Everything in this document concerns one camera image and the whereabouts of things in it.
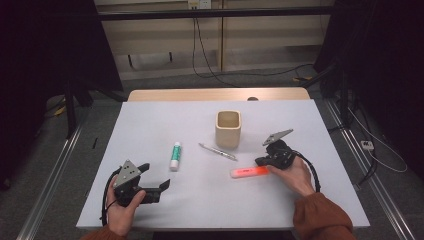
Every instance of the white table surface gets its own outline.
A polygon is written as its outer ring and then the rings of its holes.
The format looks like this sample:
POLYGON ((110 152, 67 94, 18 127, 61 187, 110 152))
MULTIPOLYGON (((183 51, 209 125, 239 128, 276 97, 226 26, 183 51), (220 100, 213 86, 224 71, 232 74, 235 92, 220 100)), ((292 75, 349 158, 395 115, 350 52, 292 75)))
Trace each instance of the white table surface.
POLYGON ((369 226, 340 157, 313 100, 192 101, 124 103, 77 227, 101 227, 103 190, 110 174, 129 159, 136 166, 150 163, 141 187, 158 187, 171 179, 159 203, 141 205, 136 229, 151 231, 276 230, 293 227, 294 200, 279 178, 232 179, 230 170, 255 166, 265 156, 264 140, 271 133, 293 128, 283 140, 311 161, 321 192, 341 206, 354 227, 369 226), (221 110, 242 116, 240 145, 229 151, 238 162, 201 148, 214 146, 215 117, 221 110), (172 148, 182 143, 178 172, 169 170, 172 148))

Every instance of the pen holder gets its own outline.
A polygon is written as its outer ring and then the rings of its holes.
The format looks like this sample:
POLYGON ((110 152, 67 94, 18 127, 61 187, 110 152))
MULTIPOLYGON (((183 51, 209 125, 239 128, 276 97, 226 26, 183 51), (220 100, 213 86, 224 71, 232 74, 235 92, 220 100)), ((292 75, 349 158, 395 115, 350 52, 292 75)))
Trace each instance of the pen holder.
POLYGON ((221 148, 234 149, 239 145, 241 114, 239 111, 220 111, 216 115, 215 141, 221 148))

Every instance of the orange sleeve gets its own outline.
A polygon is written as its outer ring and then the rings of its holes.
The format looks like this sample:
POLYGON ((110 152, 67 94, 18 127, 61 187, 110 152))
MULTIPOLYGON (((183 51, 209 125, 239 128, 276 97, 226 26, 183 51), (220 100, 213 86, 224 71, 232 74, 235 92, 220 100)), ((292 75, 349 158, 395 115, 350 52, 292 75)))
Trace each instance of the orange sleeve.
POLYGON ((116 235, 114 232, 109 230, 108 225, 103 228, 92 231, 87 235, 83 236, 80 240, 125 240, 125 237, 116 235))
POLYGON ((355 239, 349 216, 322 193, 295 202, 293 224, 301 239, 355 239))

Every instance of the hand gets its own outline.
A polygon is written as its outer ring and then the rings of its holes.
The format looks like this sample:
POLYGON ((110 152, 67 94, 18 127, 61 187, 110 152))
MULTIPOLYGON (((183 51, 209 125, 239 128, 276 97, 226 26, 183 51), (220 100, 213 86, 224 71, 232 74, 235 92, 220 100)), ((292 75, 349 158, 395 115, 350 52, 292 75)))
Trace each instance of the hand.
POLYGON ((302 158, 296 156, 293 164, 285 170, 271 165, 267 167, 270 172, 278 175, 291 190, 303 197, 315 193, 311 183, 311 173, 302 158))
POLYGON ((107 191, 106 206, 112 204, 107 211, 108 226, 109 230, 118 236, 125 237, 131 230, 135 210, 140 205, 141 201, 143 201, 144 196, 146 196, 146 191, 139 191, 127 207, 122 207, 115 202, 116 197, 112 186, 116 178, 117 176, 112 179, 107 191))

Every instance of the metal rail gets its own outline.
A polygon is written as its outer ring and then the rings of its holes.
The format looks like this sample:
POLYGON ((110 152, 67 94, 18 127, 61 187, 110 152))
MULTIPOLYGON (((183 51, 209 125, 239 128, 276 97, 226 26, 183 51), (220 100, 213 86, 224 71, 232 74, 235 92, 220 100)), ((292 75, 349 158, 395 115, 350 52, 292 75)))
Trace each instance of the metal rail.
POLYGON ((99 12, 98 14, 84 13, 55 13, 52 18, 67 21, 119 21, 143 19, 178 19, 178 18, 216 18, 216 17, 260 17, 260 16, 302 16, 302 15, 333 15, 346 14, 363 10, 361 6, 347 7, 286 7, 286 8, 249 8, 249 9, 202 9, 202 10, 171 10, 145 12, 99 12))
MULTIPOLYGON (((334 121, 338 125, 342 125, 342 120, 339 118, 340 111, 337 108, 336 104, 331 100, 326 100, 326 104, 328 109, 330 110, 331 115, 334 118, 334 121)), ((359 167, 361 168, 362 172, 366 174, 371 163, 366 157, 366 154, 362 150, 360 144, 358 143, 350 129, 342 129, 341 133, 348 147, 352 151, 353 156, 359 164, 359 167)), ((415 240, 416 238, 414 237, 411 229, 409 228, 408 223, 406 222, 402 212, 400 211, 396 203, 393 201, 392 197, 384 187, 383 183, 378 178, 378 175, 374 174, 368 181, 377 200, 379 201, 381 207, 386 213, 387 218, 392 224, 393 229, 396 231, 399 239, 415 240)))
POLYGON ((84 109, 81 116, 81 121, 77 125, 72 136, 66 140, 62 152, 60 153, 53 170, 44 185, 43 190, 35 201, 34 206, 31 209, 25 223, 18 235, 17 240, 32 240, 37 233, 37 230, 44 218, 44 215, 49 207, 49 204, 53 198, 54 192, 60 182, 60 178, 65 170, 66 164, 68 163, 72 151, 77 143, 83 124, 85 123, 89 114, 88 109, 84 109))

